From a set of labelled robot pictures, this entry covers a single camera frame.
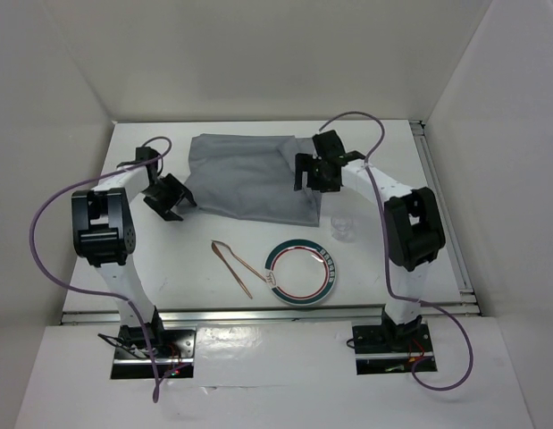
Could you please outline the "grey cloth placemat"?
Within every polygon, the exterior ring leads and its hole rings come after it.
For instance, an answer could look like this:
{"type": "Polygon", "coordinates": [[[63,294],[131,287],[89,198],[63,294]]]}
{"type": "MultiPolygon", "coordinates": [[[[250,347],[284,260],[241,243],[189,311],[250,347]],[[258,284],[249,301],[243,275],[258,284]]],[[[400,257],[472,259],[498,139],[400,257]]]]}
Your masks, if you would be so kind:
{"type": "Polygon", "coordinates": [[[313,152],[309,138],[201,134],[191,140],[185,185],[209,214],[317,227],[321,194],[294,190],[295,156],[313,152]]]}

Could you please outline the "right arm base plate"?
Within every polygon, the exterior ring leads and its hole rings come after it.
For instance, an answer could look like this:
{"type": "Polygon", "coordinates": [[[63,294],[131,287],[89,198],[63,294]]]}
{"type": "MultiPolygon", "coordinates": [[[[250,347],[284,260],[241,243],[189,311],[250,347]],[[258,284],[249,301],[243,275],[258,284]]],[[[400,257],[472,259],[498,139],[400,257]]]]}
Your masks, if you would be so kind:
{"type": "Polygon", "coordinates": [[[395,345],[383,338],[379,325],[354,325],[346,345],[355,352],[358,375],[410,373],[415,363],[417,373],[438,371],[427,324],[395,345]]]}

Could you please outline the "clear plastic cup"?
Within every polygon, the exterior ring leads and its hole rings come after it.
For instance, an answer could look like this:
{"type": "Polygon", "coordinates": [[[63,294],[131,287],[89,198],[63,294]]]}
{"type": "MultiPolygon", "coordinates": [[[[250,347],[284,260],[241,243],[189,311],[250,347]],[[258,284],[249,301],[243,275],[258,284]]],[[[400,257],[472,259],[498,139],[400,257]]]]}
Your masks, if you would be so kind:
{"type": "Polygon", "coordinates": [[[350,242],[353,239],[353,219],[344,215],[332,216],[331,236],[338,241],[350,242]]]}

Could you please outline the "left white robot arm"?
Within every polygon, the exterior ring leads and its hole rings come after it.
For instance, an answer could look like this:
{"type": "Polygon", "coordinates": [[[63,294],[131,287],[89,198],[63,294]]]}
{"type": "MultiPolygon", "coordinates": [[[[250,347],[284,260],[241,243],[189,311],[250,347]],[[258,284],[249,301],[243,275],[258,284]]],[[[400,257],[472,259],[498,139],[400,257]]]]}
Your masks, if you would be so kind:
{"type": "Polygon", "coordinates": [[[146,142],[135,158],[118,165],[113,176],[90,190],[71,196],[73,245],[104,279],[117,301],[121,319],[119,338],[144,355],[159,355],[166,346],[163,321],[148,298],[133,260],[137,234],[130,203],[137,196],[166,222],[181,222],[176,207],[195,207],[192,192],[174,175],[162,175],[162,155],[146,142]]]}

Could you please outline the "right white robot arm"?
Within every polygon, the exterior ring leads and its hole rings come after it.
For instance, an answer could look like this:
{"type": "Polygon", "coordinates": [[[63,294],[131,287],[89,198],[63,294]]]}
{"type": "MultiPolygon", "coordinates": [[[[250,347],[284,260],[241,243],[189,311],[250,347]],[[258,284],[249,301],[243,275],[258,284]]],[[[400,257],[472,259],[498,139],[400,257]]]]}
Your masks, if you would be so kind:
{"type": "Polygon", "coordinates": [[[380,212],[388,299],[380,339],[399,350],[420,331],[421,300],[432,262],[446,245],[438,203],[427,187],[412,188],[375,167],[368,156],[346,151],[336,131],[312,137],[311,154],[295,155],[296,190],[352,189],[380,212]]]}

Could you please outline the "white plate green red rim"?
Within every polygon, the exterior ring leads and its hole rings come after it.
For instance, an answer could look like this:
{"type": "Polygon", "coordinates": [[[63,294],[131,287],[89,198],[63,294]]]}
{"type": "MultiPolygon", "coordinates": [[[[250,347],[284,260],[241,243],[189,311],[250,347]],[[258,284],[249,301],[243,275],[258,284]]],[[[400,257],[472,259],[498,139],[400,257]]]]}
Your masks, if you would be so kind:
{"type": "Polygon", "coordinates": [[[322,304],[334,291],[338,277],[332,254],[311,240],[286,240],[264,261],[264,278],[270,292],[293,307],[322,304]]]}

